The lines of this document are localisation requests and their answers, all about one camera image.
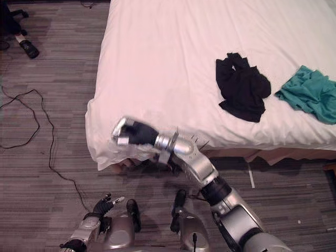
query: wire on floor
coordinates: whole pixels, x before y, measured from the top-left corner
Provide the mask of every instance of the wire on floor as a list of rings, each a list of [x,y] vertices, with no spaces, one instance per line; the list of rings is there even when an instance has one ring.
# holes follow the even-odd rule
[[[200,197],[201,192],[199,191],[197,194],[191,194],[188,197],[193,200],[199,200],[199,201],[206,201],[205,199]]]
[[[40,124],[39,124],[39,122],[38,122],[38,120],[37,120],[37,118],[36,118],[36,114],[35,114],[34,109],[32,109],[30,106],[28,106],[27,104],[25,104],[23,101],[20,100],[20,97],[23,97],[23,96],[25,96],[25,95],[28,95],[28,94],[30,94],[30,93],[35,92],[35,93],[38,94],[38,95],[40,96],[40,98],[41,98],[41,108],[42,108],[44,114],[46,115],[47,120],[48,120],[48,122],[49,122],[49,124],[51,125],[51,128],[52,128],[52,131],[51,131],[52,141],[51,141],[50,148],[49,148],[49,162],[48,162],[48,167],[49,167],[49,169],[50,169],[52,172],[56,173],[61,179],[66,180],[66,181],[71,181],[71,182],[74,184],[75,189],[76,189],[76,191],[77,191],[77,193],[78,193],[78,196],[79,196],[79,199],[80,199],[80,202],[81,202],[82,206],[85,208],[86,211],[90,212],[89,208],[88,208],[88,207],[85,205],[85,203],[84,203],[84,200],[83,200],[83,197],[82,197],[81,193],[80,193],[79,190],[78,190],[78,186],[77,186],[76,181],[73,180],[73,179],[71,179],[71,178],[64,177],[61,173],[59,173],[58,171],[56,171],[56,170],[53,168],[52,164],[51,164],[51,161],[52,161],[52,154],[53,154],[53,151],[52,151],[52,150],[53,150],[53,148],[54,148],[54,143],[55,143],[55,126],[54,126],[54,124],[51,122],[50,117],[49,117],[49,115],[48,115],[46,109],[44,108],[44,99],[43,99],[42,94],[41,94],[40,92],[38,92],[36,89],[32,89],[31,91],[28,91],[28,92],[26,92],[26,93],[18,94],[16,97],[11,97],[11,96],[9,96],[9,95],[4,91],[4,87],[3,87],[3,86],[1,86],[1,90],[2,90],[2,93],[3,93],[6,97],[8,97],[8,98],[11,99],[11,101],[9,101],[9,102],[7,102],[7,103],[1,105],[1,106],[0,106],[0,110],[3,109],[5,106],[10,105],[10,104],[11,104],[13,101],[15,101],[15,100],[16,100],[16,101],[19,101],[23,106],[25,106],[27,109],[29,109],[29,110],[33,113],[35,122],[37,123],[37,128],[36,128],[36,130],[34,131],[34,133],[30,136],[30,138],[28,139],[28,141],[26,141],[26,142],[24,142],[24,143],[22,143],[22,144],[17,144],[17,145],[13,145],[13,146],[3,146],[3,145],[0,143],[0,148],[2,148],[2,149],[13,149],[13,148],[17,148],[17,147],[25,146],[25,145],[27,145],[29,142],[31,142],[31,140],[35,137],[35,135],[36,135],[37,132],[39,131],[39,129],[40,129]]]

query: black joint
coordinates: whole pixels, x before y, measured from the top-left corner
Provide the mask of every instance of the black joint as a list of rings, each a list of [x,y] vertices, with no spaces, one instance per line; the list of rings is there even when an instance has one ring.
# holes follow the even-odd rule
[[[170,224],[170,230],[174,233],[179,233],[180,231],[180,221],[179,221],[179,214],[174,214],[173,219],[172,219],[172,223]]]
[[[209,184],[202,188],[201,194],[208,201],[210,206],[222,201],[230,192],[231,187],[221,177],[216,177]]]
[[[93,209],[94,213],[105,215],[110,209],[113,208],[111,202],[106,202],[104,200],[99,201]]]
[[[243,248],[246,244],[246,242],[254,235],[261,233],[261,229],[258,227],[254,227],[250,229],[247,233],[245,233],[242,238],[239,240],[239,245],[241,248]]]
[[[87,213],[87,214],[84,216],[83,220],[86,219],[87,217],[97,217],[97,218],[99,218],[99,220],[101,220],[101,219],[103,218],[103,216],[104,216],[104,215],[102,215],[102,214],[98,214],[98,213]]]
[[[82,240],[74,239],[67,241],[65,244],[59,245],[60,248],[70,248],[75,252],[85,252],[87,247]]]
[[[223,223],[221,222],[220,218],[217,216],[216,213],[212,213],[213,219],[222,235],[222,237],[225,239],[225,242],[227,246],[231,249],[233,252],[241,252],[241,247],[239,244],[235,242],[235,240],[232,238],[230,233],[226,230]]]
[[[111,226],[111,222],[112,222],[112,218],[111,217],[104,217],[101,220],[99,233],[101,233],[101,232],[105,233],[106,230],[108,230],[108,228]]]

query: caster wheel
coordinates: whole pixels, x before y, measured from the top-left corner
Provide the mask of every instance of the caster wheel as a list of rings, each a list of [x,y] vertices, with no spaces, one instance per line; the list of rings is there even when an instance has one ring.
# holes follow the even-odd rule
[[[27,12],[23,12],[23,13],[22,13],[22,16],[25,17],[25,18],[29,17],[29,15],[28,15]]]
[[[22,34],[23,36],[27,36],[28,32],[27,32],[26,30],[21,30],[21,34]]]

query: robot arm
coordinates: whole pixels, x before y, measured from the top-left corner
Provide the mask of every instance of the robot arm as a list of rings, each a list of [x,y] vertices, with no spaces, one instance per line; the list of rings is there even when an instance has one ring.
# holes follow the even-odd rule
[[[111,194],[108,193],[95,205],[93,212],[84,217],[67,242],[60,245],[60,252],[86,252],[88,245],[96,241],[99,234],[105,232],[110,225],[111,218],[104,217],[104,215],[124,199],[120,197],[110,201]]]
[[[119,145],[151,144],[171,154],[177,164],[201,190],[211,206],[214,221],[232,251],[291,251],[282,241],[265,232],[258,216],[218,175],[210,160],[196,144],[175,133],[159,134],[150,126],[130,118],[122,118],[112,133]]]

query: white bedsheet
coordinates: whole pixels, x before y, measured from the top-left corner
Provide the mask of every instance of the white bedsheet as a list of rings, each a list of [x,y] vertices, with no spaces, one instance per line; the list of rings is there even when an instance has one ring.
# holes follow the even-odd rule
[[[239,52],[271,82],[259,123],[222,110],[215,61]],[[160,131],[195,134],[206,148],[336,150],[336,125],[294,111],[274,93],[301,66],[336,80],[336,16],[317,0],[113,0],[86,135],[101,170],[148,149],[110,135],[128,115]]]

